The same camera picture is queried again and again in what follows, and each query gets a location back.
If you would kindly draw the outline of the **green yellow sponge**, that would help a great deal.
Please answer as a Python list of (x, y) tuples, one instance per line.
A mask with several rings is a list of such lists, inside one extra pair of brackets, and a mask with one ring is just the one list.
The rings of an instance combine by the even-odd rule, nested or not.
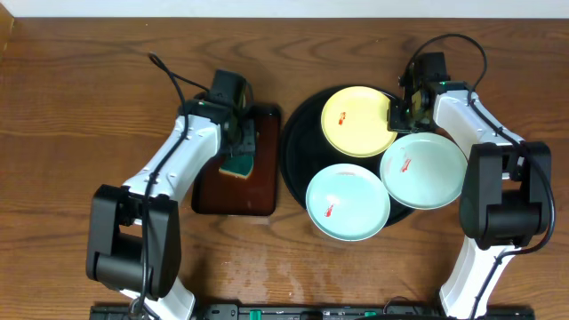
[(229, 156), (221, 164), (219, 172), (239, 179), (247, 179), (252, 173), (254, 156)]

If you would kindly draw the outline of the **pale green plate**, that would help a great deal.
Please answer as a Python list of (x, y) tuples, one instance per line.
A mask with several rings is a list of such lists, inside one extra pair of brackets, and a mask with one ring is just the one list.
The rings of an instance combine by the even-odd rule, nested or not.
[(435, 133), (412, 133), (383, 154), (380, 178), (400, 204), (419, 210), (444, 207), (461, 194), (467, 158), (451, 140)]

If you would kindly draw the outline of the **yellow plate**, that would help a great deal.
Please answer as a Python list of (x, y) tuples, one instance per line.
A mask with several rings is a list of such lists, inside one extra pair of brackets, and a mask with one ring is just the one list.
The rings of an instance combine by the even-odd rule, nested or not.
[(327, 141), (341, 153), (371, 157), (385, 151), (397, 133), (388, 130), (389, 97), (367, 86), (350, 86), (334, 93), (321, 113)]

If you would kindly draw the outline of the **light blue plate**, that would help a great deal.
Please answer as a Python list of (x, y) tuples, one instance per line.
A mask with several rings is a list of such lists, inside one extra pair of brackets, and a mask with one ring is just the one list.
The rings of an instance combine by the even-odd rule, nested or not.
[(333, 164), (310, 181), (305, 196), (313, 223), (346, 242), (376, 235), (389, 219), (389, 193), (371, 171), (355, 164)]

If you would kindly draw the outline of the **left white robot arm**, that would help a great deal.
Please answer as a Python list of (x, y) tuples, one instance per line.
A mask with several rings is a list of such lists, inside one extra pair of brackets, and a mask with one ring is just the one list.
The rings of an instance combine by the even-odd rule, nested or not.
[(201, 169), (218, 154), (254, 155), (253, 119), (204, 100), (180, 107), (172, 133), (120, 187), (92, 198), (86, 275), (131, 298), (128, 319), (189, 319), (195, 296), (178, 277), (179, 206)]

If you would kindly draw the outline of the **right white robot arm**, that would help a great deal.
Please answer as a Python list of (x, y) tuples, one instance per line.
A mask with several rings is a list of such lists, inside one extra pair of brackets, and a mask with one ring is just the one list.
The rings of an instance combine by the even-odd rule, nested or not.
[(478, 319), (503, 270), (540, 250), (556, 222), (550, 185), (551, 153), (506, 129), (474, 89), (449, 79), (404, 81), (401, 105), (389, 110), (389, 129), (408, 138), (446, 131), (466, 157), (461, 173), (461, 252), (439, 291), (443, 313)]

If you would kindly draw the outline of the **rectangular brown water tray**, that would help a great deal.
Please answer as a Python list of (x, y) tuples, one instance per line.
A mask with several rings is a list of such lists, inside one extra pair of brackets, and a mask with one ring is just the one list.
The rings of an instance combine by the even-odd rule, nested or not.
[(245, 177), (222, 172), (225, 156), (209, 160), (193, 185), (191, 208), (194, 212), (241, 216), (269, 216), (274, 212), (280, 107), (258, 104), (252, 107), (251, 117), (257, 132), (251, 172)]

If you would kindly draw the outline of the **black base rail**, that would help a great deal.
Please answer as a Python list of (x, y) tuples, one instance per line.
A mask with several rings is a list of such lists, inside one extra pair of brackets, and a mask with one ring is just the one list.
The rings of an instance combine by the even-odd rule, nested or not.
[[(90, 320), (131, 319), (126, 306), (92, 306)], [(353, 319), (456, 319), (443, 316), (436, 308), (391, 304), (386, 308), (310, 308), (310, 307), (239, 307), (235, 304), (211, 304), (193, 311), (191, 320), (353, 320)], [(531, 308), (490, 308), (477, 319), (534, 320)]]

